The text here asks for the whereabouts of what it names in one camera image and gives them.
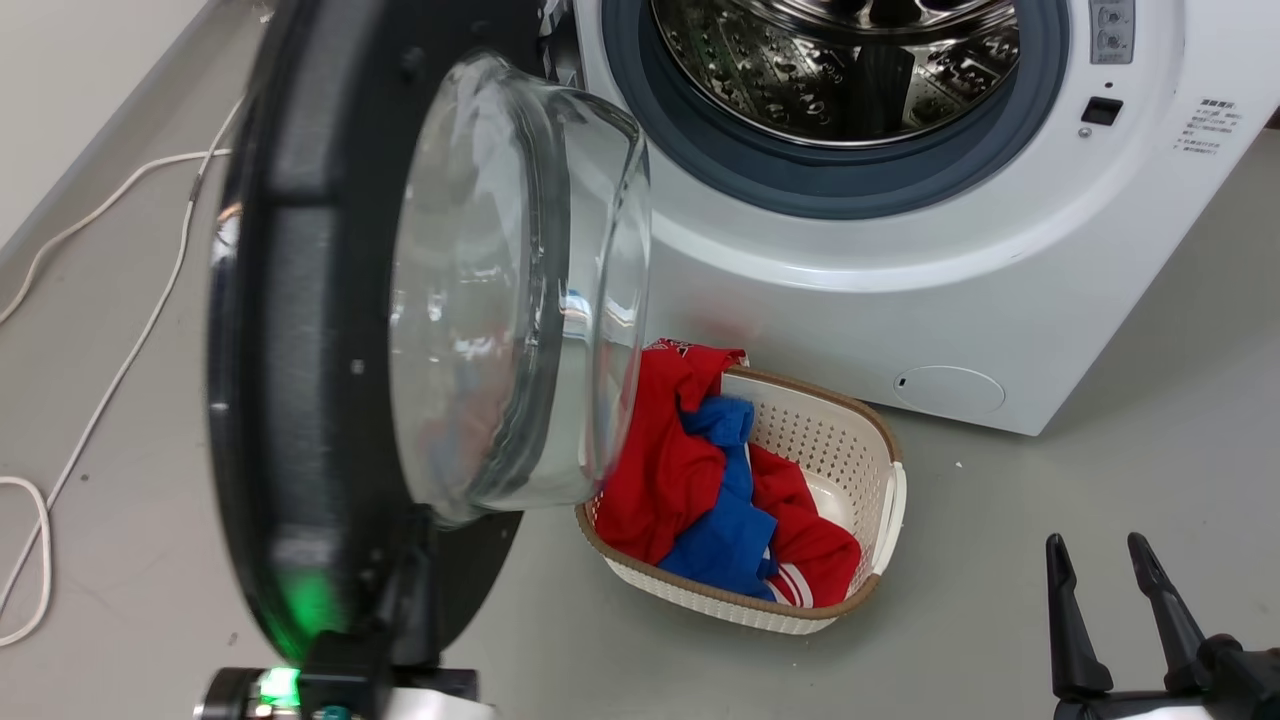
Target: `gray floor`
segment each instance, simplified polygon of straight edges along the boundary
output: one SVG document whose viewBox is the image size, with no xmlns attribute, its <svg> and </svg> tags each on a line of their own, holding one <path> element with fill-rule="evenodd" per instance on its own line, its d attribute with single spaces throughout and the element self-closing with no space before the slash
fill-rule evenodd
<svg viewBox="0 0 1280 720">
<path fill-rule="evenodd" d="M 261 32 L 228 13 L 41 234 L 138 164 L 204 149 Z M 52 483 L 165 282 L 193 172 L 145 181 L 0 329 L 0 471 Z M 173 301 L 54 512 L 54 605 L 36 635 L 0 650 L 0 717 L 186 717 L 216 667 L 274 660 L 223 553 L 201 414 L 205 228 L 220 172 Z M 1117 684 L 1158 685 L 1155 625 L 1124 550 L 1134 529 L 1206 630 L 1280 644 L 1277 186 L 1280 135 L 1267 135 L 1043 437 L 888 413 L 911 497 L 893 564 L 855 615 L 808 639 L 704 619 L 617 580 L 568 511 L 547 511 L 530 514 L 447 661 L 477 667 L 486 700 L 534 720 L 1047 717 L 1051 532 L 1068 537 Z M 0 297 L 31 251 L 0 268 Z M 4 492 L 6 571 L 33 512 Z M 0 633 L 24 621 L 36 591 L 28 570 Z"/>
</svg>

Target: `stainless steel drum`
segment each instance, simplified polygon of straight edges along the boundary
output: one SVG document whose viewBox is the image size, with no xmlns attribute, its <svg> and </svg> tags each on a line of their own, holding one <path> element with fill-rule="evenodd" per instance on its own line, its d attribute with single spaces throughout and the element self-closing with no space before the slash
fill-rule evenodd
<svg viewBox="0 0 1280 720">
<path fill-rule="evenodd" d="M 936 131 L 1014 72 L 1011 0 L 650 0 L 676 65 L 773 137 L 874 147 Z"/>
</svg>

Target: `washing machine door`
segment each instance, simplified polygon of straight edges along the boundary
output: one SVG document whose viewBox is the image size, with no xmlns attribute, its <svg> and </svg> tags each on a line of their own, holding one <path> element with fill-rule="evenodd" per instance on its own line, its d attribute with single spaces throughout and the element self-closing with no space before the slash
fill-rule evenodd
<svg viewBox="0 0 1280 720">
<path fill-rule="evenodd" d="M 372 612 L 424 506 L 462 528 L 435 559 L 443 647 L 506 557 L 506 511 L 586 500 L 621 451 L 645 141 L 540 77 L 540 19 L 529 0 L 271 19 L 214 242 L 207 383 L 230 555 L 287 659 Z"/>
</svg>

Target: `laundry basket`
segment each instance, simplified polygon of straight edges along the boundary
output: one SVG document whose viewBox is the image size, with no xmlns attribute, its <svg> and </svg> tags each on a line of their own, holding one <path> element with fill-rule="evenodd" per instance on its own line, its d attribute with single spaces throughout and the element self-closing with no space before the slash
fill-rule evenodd
<svg viewBox="0 0 1280 720">
<path fill-rule="evenodd" d="M 818 632 L 867 601 L 893 555 L 906 507 L 897 443 L 870 407 L 781 375 L 732 368 L 724 374 L 722 393 L 755 405 L 751 442 L 800 465 L 818 512 L 861 544 L 861 562 L 844 602 L 812 609 L 767 602 L 623 555 L 595 533 L 603 495 L 577 507 L 579 527 L 620 578 L 648 593 L 750 628 L 792 635 Z"/>
</svg>

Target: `white cable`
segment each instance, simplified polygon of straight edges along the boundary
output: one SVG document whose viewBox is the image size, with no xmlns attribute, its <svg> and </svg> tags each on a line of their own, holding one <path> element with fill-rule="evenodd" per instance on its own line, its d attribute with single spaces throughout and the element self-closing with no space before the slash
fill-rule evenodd
<svg viewBox="0 0 1280 720">
<path fill-rule="evenodd" d="M 215 156 L 230 155 L 230 154 L 232 154 L 230 150 L 219 150 L 214 152 Z M 129 188 L 133 187 L 133 183 L 138 182 L 138 178 L 141 178 L 142 176 L 150 173 L 156 168 L 173 165 L 174 163 L 186 163 L 188 160 L 200 160 L 201 158 L 207 158 L 207 156 L 209 156 L 207 152 L 187 152 L 186 155 L 173 155 L 170 158 L 151 160 L 146 165 L 142 165 L 141 168 L 134 170 L 133 174 L 129 176 L 129 179 L 124 181 L 124 184 L 122 184 L 119 190 L 111 193 L 111 196 L 106 199 L 106 202 L 100 205 L 97 210 L 93 210 L 83 220 L 64 229 L 63 232 L 58 233 L 51 240 L 45 242 L 45 246 L 40 249 L 40 252 L 36 252 L 36 259 L 31 261 L 31 269 L 27 270 L 27 279 L 23 281 L 22 288 L 18 291 L 18 295 L 15 295 L 13 301 L 9 302 L 9 306 L 5 307 L 4 313 L 0 313 L 0 325 L 3 325 L 4 322 L 8 320 L 9 316 L 18 310 L 18 306 L 22 305 L 22 301 L 27 299 L 27 293 L 31 292 L 32 283 L 36 282 L 36 273 L 40 272 L 40 264 L 45 261 L 45 256 L 52 252 L 55 247 L 61 245 L 64 240 L 83 229 L 84 225 L 96 220 L 99 215 L 106 211 L 108 208 L 115 205 L 115 201 L 119 200 L 122 195 L 128 192 Z"/>
<path fill-rule="evenodd" d="M 182 272 L 183 260 L 187 258 L 187 241 L 188 237 L 191 236 L 191 215 L 196 209 L 196 199 L 200 196 L 200 186 L 205 178 L 205 169 L 209 168 L 209 161 L 212 160 L 214 156 L 227 155 L 230 152 L 229 150 L 220 151 L 216 149 L 218 143 L 221 142 L 223 136 L 227 133 L 227 128 L 230 127 L 232 120 L 239 111 L 239 106 L 241 102 L 243 102 L 243 100 L 244 99 L 242 97 L 236 101 L 236 106 L 232 108 L 230 114 L 227 115 L 227 119 L 223 122 L 223 127 L 219 128 L 218 135 L 214 136 L 214 141 L 209 145 L 207 151 L 191 152 L 187 155 L 174 155 L 173 158 L 164 158 L 161 160 L 154 160 L 151 163 L 147 163 L 146 165 L 142 165 L 141 168 L 138 168 L 136 173 L 133 173 L 133 176 L 128 181 L 125 181 L 123 186 L 120 186 L 120 190 L 115 191 L 115 193 L 110 199 L 108 199 L 105 204 L 102 204 L 101 208 L 99 208 L 87 218 L 76 223 L 67 231 L 63 231 L 63 233 L 59 234 L 58 237 L 54 237 L 52 240 L 46 242 L 45 247 L 42 247 L 40 252 L 36 255 L 36 260 L 32 263 L 31 270 L 27 273 L 27 282 L 23 283 L 22 290 L 18 292 L 18 297 L 9 305 L 4 315 L 0 316 L 0 323 L 4 323 L 4 320 L 9 319 L 9 315 L 12 315 L 13 311 L 22 302 L 23 297 L 26 297 L 27 291 L 31 287 L 32 278 L 36 274 L 36 266 L 40 264 L 41 256 L 45 255 L 45 251 L 58 245 L 59 242 L 67 240 L 67 237 L 73 234 L 76 231 L 83 228 L 84 225 L 91 223 L 95 218 L 101 215 L 108 208 L 111 206 L 113 202 L 115 202 L 122 195 L 124 195 L 124 192 L 129 188 L 129 186 L 132 186 L 133 182 L 137 181 L 141 176 L 146 174 L 148 170 L 152 170 L 155 168 L 166 164 L 204 158 L 204 160 L 200 163 L 200 169 L 196 170 L 196 181 L 192 187 L 191 196 L 187 199 L 187 211 L 182 218 L 182 236 L 178 243 L 178 259 L 174 261 L 173 273 L 169 275 L 169 282 L 168 284 L 165 284 L 164 292 L 160 293 L 160 301 L 156 302 L 155 309 L 151 310 L 151 318 L 147 319 L 146 327 L 142 328 L 142 334 L 138 336 L 138 341 L 133 345 L 133 350 L 129 351 L 128 357 L 124 359 L 124 364 L 120 365 L 120 369 L 116 370 L 115 377 L 111 378 L 111 384 L 108 386 L 106 393 L 104 393 L 102 400 L 99 401 L 97 409 L 93 410 L 93 415 L 90 416 L 88 425 L 84 427 L 84 432 L 81 434 L 79 441 L 76 443 L 76 450 L 72 451 L 70 459 L 67 460 L 67 465 L 63 468 L 63 473 L 58 477 L 58 482 L 54 484 L 52 492 L 49 493 L 49 498 L 44 501 L 40 514 L 40 521 L 32 529 L 31 536 L 27 538 L 26 547 L 18 556 L 18 562 L 14 565 L 13 571 L 9 574 L 9 580 L 5 583 L 4 589 L 0 591 L 0 612 L 4 612 L 5 603 L 9 602 L 9 596 L 10 593 L 13 593 L 13 588 L 18 583 L 18 575 L 22 573 L 23 566 L 31 557 L 31 551 L 36 547 L 36 538 L 42 537 L 44 541 L 41 543 L 41 548 L 45 553 L 45 557 L 44 557 L 44 579 L 41 582 L 41 591 L 40 591 L 40 605 L 36 609 L 36 614 L 32 615 L 31 620 L 28 620 L 27 624 L 22 626 L 22 629 L 19 629 L 17 633 L 13 633 L 12 635 L 0 638 L 0 647 L 13 644 L 23 639 L 24 637 L 29 635 L 32 632 L 35 632 L 36 626 L 40 625 L 41 620 L 45 619 L 45 614 L 49 611 L 49 598 L 52 594 L 52 584 L 54 584 L 54 573 L 52 573 L 54 561 L 51 555 L 52 530 L 49 524 L 49 510 L 52 510 L 54 502 L 56 502 L 58 496 L 61 495 L 63 487 L 67 486 L 67 479 L 72 477 L 72 471 L 76 469 L 76 464 L 79 461 L 81 455 L 84 452 L 84 446 L 88 445 L 88 438 L 93 434 L 93 429 L 97 427 L 97 421 L 102 416 L 102 411 L 106 410 L 106 406 L 111 401 L 111 397 L 115 395 L 115 391 L 120 387 L 120 382 L 124 379 L 124 375 L 129 372 L 129 368 L 133 365 L 133 360 L 137 359 L 138 354 L 142 351 L 142 346 L 146 345 L 147 338 L 151 337 L 151 331 L 155 328 L 156 320 L 160 319 L 160 313 L 164 310 L 165 304 L 169 301 L 169 295 L 173 293 L 173 287 L 178 282 L 178 274 L 179 272 Z M 32 486 L 29 482 L 22 480 L 20 478 L 4 478 L 4 480 L 17 480 L 14 484 L 20 484 L 22 487 L 26 487 L 28 492 L 33 492 L 35 497 L 38 500 L 40 491 L 35 489 L 35 486 Z"/>
<path fill-rule="evenodd" d="M 20 641 L 22 638 L 29 635 L 31 632 L 36 629 L 36 625 L 38 625 L 40 621 L 45 618 L 45 610 L 49 607 L 49 596 L 54 591 L 54 582 L 51 579 L 54 577 L 54 548 L 52 543 L 49 539 L 52 536 L 52 530 L 49 527 L 49 509 L 45 507 L 45 498 L 40 497 L 40 489 L 36 486 L 31 484 L 29 480 L 24 480 L 22 478 L 0 478 L 0 486 L 18 486 L 29 492 L 31 498 L 36 501 L 36 514 L 38 515 L 37 528 L 40 530 L 40 537 L 41 537 L 40 551 L 44 555 L 44 571 L 45 571 L 44 574 L 45 582 L 41 583 L 40 585 L 38 610 L 36 611 L 35 615 L 31 616 L 31 620 L 27 620 L 27 624 L 23 625 L 17 633 L 0 638 L 0 647 L 4 647 L 6 644 L 13 644 Z"/>
</svg>

